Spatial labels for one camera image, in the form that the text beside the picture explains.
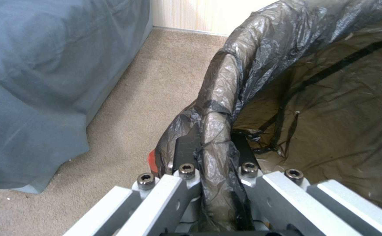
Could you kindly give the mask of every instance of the screw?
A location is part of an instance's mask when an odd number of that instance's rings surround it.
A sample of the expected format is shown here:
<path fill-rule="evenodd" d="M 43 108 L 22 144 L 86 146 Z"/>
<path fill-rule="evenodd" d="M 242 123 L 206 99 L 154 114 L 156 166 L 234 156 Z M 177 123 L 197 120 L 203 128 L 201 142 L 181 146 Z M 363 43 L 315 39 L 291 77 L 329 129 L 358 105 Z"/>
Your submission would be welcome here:
<path fill-rule="evenodd" d="M 295 184 L 300 185 L 303 181 L 303 173 L 300 170 L 296 169 L 287 169 L 284 171 L 284 175 L 287 178 L 290 178 Z"/>
<path fill-rule="evenodd" d="M 192 179 L 194 178 L 195 176 L 195 167 L 193 164 L 191 163 L 185 163 L 185 164 L 182 164 L 180 167 L 179 167 L 179 176 L 182 178 L 182 179 Z"/>
<path fill-rule="evenodd" d="M 137 178 L 138 188 L 149 190 L 155 186 L 155 176 L 152 173 L 143 173 Z"/>
<path fill-rule="evenodd" d="M 248 178 L 255 178 L 258 175 L 258 166 L 252 162 L 242 164 L 241 173 Z"/>
<path fill-rule="evenodd" d="M 173 161 L 170 160 L 170 161 L 168 162 L 168 164 L 167 164 L 167 167 L 168 167 L 169 171 L 172 172 L 172 169 L 173 169 Z"/>

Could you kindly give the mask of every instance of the floor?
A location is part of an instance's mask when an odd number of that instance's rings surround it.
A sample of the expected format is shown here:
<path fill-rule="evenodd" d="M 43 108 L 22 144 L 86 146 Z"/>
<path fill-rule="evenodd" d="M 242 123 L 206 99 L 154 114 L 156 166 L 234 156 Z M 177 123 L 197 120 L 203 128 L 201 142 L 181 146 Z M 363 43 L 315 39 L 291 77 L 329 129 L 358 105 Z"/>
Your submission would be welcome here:
<path fill-rule="evenodd" d="M 87 128 L 90 151 L 63 164 L 41 194 L 0 190 L 0 235 L 62 235 L 113 186 L 131 187 L 225 40 L 155 28 Z"/>

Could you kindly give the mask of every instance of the wrinkled plastic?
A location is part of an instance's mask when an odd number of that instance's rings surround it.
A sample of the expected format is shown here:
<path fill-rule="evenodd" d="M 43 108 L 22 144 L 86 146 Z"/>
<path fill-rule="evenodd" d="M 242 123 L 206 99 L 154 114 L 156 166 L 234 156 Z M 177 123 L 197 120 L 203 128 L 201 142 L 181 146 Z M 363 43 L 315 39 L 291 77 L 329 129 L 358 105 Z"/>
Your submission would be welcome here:
<path fill-rule="evenodd" d="M 263 172 L 336 179 L 382 207 L 382 1 L 287 0 L 253 12 L 158 142 L 159 175 L 194 125 L 200 229 L 253 228 L 232 132 L 247 136 Z"/>

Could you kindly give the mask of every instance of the blue fabric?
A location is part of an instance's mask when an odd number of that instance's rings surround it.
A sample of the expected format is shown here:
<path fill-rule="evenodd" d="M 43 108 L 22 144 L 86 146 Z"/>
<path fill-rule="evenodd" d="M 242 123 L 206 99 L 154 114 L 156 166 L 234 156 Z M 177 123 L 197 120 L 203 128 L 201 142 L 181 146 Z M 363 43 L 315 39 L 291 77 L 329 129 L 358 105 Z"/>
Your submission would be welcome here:
<path fill-rule="evenodd" d="M 41 192 L 150 33 L 149 0 L 0 0 L 0 188 Z"/>

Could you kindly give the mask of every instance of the metal frame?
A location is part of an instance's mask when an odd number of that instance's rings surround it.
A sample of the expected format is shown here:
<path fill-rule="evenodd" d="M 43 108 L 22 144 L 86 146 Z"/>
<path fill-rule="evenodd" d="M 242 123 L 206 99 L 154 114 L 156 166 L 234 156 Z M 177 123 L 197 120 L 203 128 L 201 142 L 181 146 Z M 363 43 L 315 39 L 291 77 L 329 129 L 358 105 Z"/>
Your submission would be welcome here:
<path fill-rule="evenodd" d="M 200 173 L 183 180 L 178 171 L 164 175 L 117 236 L 149 235 L 174 232 L 190 201 L 201 194 Z"/>
<path fill-rule="evenodd" d="M 258 170 L 256 178 L 240 178 L 256 212 L 254 219 L 267 219 L 274 229 L 294 226 L 303 235 L 360 235 L 284 173 L 263 175 Z"/>
<path fill-rule="evenodd" d="M 382 209 L 335 180 L 308 187 L 308 194 L 364 235 L 382 236 Z"/>
<path fill-rule="evenodd" d="M 113 187 L 64 236 L 112 235 L 140 205 L 138 191 Z"/>

